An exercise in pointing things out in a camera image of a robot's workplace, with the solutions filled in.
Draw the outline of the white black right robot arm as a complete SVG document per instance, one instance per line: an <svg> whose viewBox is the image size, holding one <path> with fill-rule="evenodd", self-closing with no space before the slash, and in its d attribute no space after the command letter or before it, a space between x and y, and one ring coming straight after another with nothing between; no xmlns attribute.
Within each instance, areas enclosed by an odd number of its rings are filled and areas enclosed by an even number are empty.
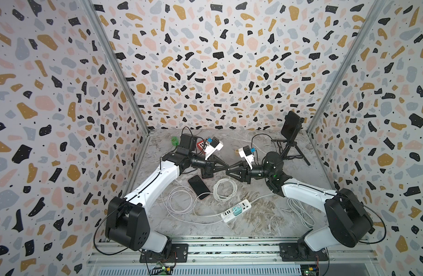
<svg viewBox="0 0 423 276"><path fill-rule="evenodd" d="M339 244L353 248L373 228L365 206L351 190L326 190L293 178L283 171L283 160L276 152L269 152L261 164L239 161L226 169L226 175L247 184L252 179L263 179L272 193L300 201L325 214L326 226L302 236L304 248L311 251Z"/></svg>

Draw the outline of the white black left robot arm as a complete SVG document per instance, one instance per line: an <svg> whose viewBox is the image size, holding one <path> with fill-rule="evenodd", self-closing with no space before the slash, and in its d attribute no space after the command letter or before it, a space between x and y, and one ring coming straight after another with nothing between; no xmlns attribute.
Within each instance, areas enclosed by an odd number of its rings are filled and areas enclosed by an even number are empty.
<svg viewBox="0 0 423 276"><path fill-rule="evenodd" d="M148 212L166 187L189 167L214 173L226 170L229 165L214 154L207 158L187 148L168 152L140 186L109 202L105 237L133 251L151 251L167 258L172 240L150 228Z"/></svg>

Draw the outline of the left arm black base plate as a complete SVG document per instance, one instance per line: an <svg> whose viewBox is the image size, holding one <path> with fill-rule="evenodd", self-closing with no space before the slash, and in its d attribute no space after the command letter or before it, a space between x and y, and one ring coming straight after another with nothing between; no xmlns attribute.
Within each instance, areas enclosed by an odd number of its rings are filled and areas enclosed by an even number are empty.
<svg viewBox="0 0 423 276"><path fill-rule="evenodd" d="M175 243L170 244L161 253L151 250L144 250L140 256L140 263L186 263L188 258L188 244Z"/></svg>

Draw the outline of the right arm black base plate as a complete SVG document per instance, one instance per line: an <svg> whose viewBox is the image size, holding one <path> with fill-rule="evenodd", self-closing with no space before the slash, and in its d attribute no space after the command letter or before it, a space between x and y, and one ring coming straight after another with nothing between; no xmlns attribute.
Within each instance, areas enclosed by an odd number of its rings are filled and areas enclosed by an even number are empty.
<svg viewBox="0 0 423 276"><path fill-rule="evenodd" d="M304 243L280 243L279 254L283 262L325 262L329 260L325 250L312 251Z"/></svg>

